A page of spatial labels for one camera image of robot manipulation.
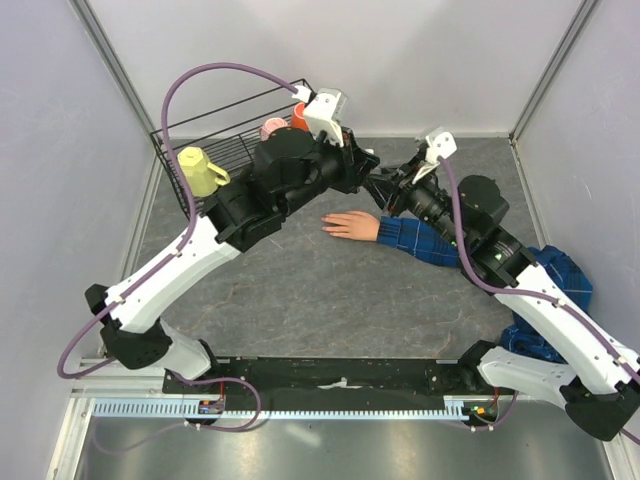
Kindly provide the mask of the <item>blue plaid sleeve forearm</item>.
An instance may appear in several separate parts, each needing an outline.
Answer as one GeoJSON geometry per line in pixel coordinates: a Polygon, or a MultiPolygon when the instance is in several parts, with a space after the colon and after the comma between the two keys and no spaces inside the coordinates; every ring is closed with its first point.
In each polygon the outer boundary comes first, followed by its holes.
{"type": "Polygon", "coordinates": [[[405,252],[430,265],[457,267],[458,250],[418,219],[381,217],[376,242],[405,252]]]}

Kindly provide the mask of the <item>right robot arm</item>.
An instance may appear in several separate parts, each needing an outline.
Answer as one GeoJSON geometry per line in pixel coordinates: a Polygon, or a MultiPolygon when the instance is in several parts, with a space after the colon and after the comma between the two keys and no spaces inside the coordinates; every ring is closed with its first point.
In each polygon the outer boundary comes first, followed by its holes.
{"type": "Polygon", "coordinates": [[[445,191],[434,173],[409,165],[369,175],[376,204],[413,214],[457,247],[464,275],[523,318],[563,364],[482,343],[458,368],[467,392],[516,390],[563,409],[592,437],[610,441],[639,409],[639,354],[601,328],[551,279],[532,252],[501,227],[509,204],[494,180],[471,175],[445,191]]]}

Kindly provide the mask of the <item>mannequin hand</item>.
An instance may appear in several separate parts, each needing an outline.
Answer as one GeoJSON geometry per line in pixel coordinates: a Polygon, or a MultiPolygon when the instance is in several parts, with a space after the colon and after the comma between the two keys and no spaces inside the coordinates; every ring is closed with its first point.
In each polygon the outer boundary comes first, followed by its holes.
{"type": "Polygon", "coordinates": [[[380,220],[362,211],[330,213],[322,217],[322,230],[332,237],[375,242],[380,229],[380,220]]]}

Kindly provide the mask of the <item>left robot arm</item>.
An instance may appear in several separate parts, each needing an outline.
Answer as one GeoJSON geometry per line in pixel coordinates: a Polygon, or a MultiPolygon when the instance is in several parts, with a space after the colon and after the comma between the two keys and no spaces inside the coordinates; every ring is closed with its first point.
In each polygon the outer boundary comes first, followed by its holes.
{"type": "Polygon", "coordinates": [[[201,204],[188,227],[146,265],[119,284],[86,292],[93,309],[109,308],[100,335],[108,355],[129,370],[172,371],[198,393],[219,382],[204,342],[170,327],[162,313],[207,274],[281,230],[286,219],[329,189],[355,193],[380,160],[360,148],[351,130],[337,144],[284,127],[257,143],[253,162],[236,177],[199,147],[186,147],[178,165],[201,204]]]}

